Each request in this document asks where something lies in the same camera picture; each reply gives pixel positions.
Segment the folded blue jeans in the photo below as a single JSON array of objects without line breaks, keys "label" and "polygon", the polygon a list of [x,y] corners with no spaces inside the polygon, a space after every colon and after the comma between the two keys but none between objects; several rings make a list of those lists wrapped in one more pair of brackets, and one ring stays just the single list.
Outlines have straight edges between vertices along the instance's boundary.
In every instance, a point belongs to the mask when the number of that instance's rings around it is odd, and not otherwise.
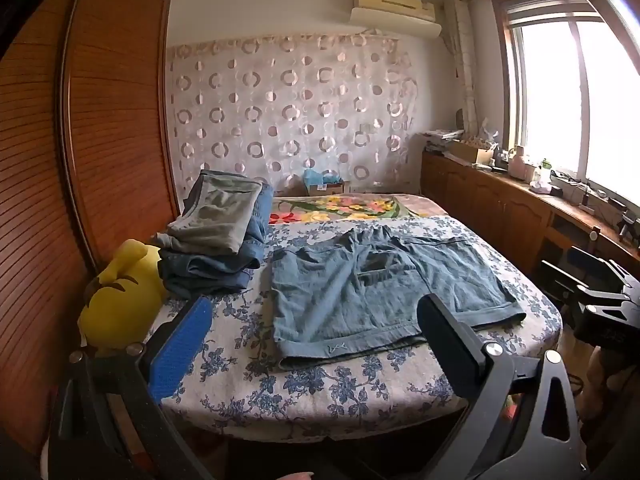
[{"label": "folded blue jeans", "polygon": [[255,270],[262,265],[271,204],[258,200],[240,251],[230,256],[185,254],[160,248],[158,274],[173,295],[190,299],[216,292],[240,292],[247,288]]}]

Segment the teal blue shorts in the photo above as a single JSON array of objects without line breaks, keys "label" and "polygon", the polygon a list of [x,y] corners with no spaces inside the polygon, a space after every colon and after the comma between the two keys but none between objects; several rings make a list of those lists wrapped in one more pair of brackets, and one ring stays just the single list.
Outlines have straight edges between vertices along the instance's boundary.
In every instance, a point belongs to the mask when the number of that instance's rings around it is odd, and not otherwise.
[{"label": "teal blue shorts", "polygon": [[525,310],[472,242],[353,228],[271,258],[273,341],[284,370],[423,341],[418,304],[434,295],[473,328]]}]

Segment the pink bottle on sill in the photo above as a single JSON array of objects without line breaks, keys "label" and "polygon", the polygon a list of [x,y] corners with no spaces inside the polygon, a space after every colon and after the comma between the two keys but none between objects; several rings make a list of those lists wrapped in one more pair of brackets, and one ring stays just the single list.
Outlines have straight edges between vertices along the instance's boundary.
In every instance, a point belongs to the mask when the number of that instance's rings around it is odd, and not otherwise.
[{"label": "pink bottle on sill", "polygon": [[515,145],[510,149],[508,161],[508,175],[515,179],[524,181],[526,177],[525,148],[523,145]]}]

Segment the window with brown frame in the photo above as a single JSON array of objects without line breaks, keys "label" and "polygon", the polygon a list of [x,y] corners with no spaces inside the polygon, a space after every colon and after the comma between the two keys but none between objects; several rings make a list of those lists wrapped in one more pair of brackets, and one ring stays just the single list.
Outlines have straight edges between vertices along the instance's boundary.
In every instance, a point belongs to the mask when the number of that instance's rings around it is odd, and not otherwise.
[{"label": "window with brown frame", "polygon": [[639,73],[587,0],[491,0],[506,145],[624,203],[639,201]]}]

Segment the folded grey green pants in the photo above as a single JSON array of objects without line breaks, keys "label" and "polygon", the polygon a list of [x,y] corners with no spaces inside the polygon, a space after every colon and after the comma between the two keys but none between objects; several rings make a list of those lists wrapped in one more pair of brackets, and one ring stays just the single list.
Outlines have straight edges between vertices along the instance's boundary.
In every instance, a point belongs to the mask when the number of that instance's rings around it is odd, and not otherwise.
[{"label": "folded grey green pants", "polygon": [[184,201],[182,214],[155,235],[154,243],[185,254],[236,255],[260,198],[271,204],[272,187],[262,180],[202,170]]}]

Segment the cardboard box with blue cloth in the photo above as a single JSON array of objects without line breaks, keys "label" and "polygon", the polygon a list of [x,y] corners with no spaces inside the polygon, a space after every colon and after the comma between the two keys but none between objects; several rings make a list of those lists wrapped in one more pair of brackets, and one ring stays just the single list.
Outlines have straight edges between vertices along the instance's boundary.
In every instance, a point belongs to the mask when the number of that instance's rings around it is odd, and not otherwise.
[{"label": "cardboard box with blue cloth", "polygon": [[313,169],[306,169],[303,173],[303,184],[309,196],[327,196],[349,192],[349,182],[332,171],[320,174]]}]

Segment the cardboard box on cabinet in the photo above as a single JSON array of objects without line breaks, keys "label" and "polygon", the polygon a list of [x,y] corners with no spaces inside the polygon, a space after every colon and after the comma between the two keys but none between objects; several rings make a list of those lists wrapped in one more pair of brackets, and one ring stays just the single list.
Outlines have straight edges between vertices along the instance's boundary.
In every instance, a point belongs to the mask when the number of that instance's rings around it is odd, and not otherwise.
[{"label": "cardboard box on cabinet", "polygon": [[452,141],[448,144],[448,152],[458,159],[470,164],[489,165],[489,161],[494,156],[492,148],[477,148],[474,145],[460,141]]}]

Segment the wooden wardrobe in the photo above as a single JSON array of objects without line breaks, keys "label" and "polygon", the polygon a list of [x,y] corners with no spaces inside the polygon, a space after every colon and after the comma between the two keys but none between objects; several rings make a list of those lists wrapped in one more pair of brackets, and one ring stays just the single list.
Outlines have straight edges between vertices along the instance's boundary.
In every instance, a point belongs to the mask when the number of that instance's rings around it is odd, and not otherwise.
[{"label": "wooden wardrobe", "polygon": [[[175,217],[170,0],[42,0],[1,52],[1,452],[34,460],[90,278]],[[17,10],[3,0],[2,18]]]}]

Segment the yellow plush toy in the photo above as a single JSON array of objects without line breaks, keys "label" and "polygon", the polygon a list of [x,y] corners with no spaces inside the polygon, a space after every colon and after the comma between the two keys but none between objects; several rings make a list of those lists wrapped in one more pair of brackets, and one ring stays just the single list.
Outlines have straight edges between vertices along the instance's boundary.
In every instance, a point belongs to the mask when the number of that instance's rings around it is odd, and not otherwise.
[{"label": "yellow plush toy", "polygon": [[144,341],[168,296],[159,262],[157,247],[130,238],[87,286],[78,328],[98,356]]}]

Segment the colourful floral blanket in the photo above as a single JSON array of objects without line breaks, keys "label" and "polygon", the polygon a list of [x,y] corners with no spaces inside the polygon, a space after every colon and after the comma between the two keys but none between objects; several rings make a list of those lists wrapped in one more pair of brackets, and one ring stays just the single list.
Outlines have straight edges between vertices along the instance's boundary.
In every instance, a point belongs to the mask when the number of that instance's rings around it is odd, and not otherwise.
[{"label": "colourful floral blanket", "polygon": [[446,214],[444,208],[429,198],[412,194],[280,196],[272,202],[269,224],[428,218]]}]

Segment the circle patterned curtain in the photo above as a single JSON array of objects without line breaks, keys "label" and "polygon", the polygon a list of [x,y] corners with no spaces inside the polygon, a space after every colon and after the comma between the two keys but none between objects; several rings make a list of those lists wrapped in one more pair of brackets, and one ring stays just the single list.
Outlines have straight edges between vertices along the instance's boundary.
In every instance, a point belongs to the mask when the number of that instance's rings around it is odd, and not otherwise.
[{"label": "circle patterned curtain", "polygon": [[291,35],[180,44],[167,52],[179,197],[203,169],[303,191],[307,170],[355,191],[409,191],[418,82],[396,38]]}]

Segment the blue floral bed cover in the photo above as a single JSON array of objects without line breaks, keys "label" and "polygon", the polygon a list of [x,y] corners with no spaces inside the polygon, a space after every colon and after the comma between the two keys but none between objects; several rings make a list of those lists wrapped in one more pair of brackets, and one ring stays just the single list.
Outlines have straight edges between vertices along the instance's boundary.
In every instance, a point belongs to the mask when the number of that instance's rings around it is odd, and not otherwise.
[{"label": "blue floral bed cover", "polygon": [[[367,228],[400,237],[463,238],[525,313],[521,321],[482,327],[478,336],[520,356],[555,348],[562,332],[558,309],[512,263],[449,216],[280,223],[269,227],[266,248],[299,249]],[[244,292],[213,298],[209,332],[176,391],[160,402],[167,416],[245,440],[302,443],[373,436],[461,408],[427,344],[302,370],[281,368],[272,336],[270,270],[265,261]]]}]

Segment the tied white curtain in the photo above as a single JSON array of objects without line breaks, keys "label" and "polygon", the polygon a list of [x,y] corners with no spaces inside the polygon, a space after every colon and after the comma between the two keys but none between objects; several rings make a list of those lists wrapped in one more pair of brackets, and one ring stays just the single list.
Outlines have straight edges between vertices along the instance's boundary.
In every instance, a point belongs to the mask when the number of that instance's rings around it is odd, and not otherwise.
[{"label": "tied white curtain", "polygon": [[469,5],[463,0],[445,0],[454,66],[462,90],[462,118],[465,135],[477,136],[478,119],[475,94],[475,44]]}]

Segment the white air conditioner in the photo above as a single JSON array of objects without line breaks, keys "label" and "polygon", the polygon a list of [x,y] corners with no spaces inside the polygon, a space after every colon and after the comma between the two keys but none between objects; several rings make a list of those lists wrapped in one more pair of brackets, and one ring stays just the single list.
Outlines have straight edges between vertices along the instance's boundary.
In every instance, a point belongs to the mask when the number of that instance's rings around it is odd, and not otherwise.
[{"label": "white air conditioner", "polygon": [[423,39],[435,39],[442,32],[434,4],[422,0],[352,0],[349,23]]}]

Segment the wooden window side cabinet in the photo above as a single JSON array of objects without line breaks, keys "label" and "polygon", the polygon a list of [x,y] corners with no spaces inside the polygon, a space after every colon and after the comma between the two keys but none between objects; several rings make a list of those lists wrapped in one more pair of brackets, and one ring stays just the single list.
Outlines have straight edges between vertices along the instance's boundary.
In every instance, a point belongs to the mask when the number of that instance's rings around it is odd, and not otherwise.
[{"label": "wooden window side cabinet", "polygon": [[541,260],[557,263],[572,246],[639,275],[639,251],[613,228],[562,198],[537,195],[518,181],[422,154],[421,192],[486,240],[527,276]]}]

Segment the stack of papers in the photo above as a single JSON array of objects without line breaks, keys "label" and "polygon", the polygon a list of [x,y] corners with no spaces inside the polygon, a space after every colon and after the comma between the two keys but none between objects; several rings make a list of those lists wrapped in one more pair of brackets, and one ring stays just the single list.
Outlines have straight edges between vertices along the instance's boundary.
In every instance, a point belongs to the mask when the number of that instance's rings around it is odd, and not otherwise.
[{"label": "stack of papers", "polygon": [[448,145],[451,142],[461,140],[463,135],[463,130],[430,130],[422,134],[425,140],[425,149],[432,153],[446,152]]}]

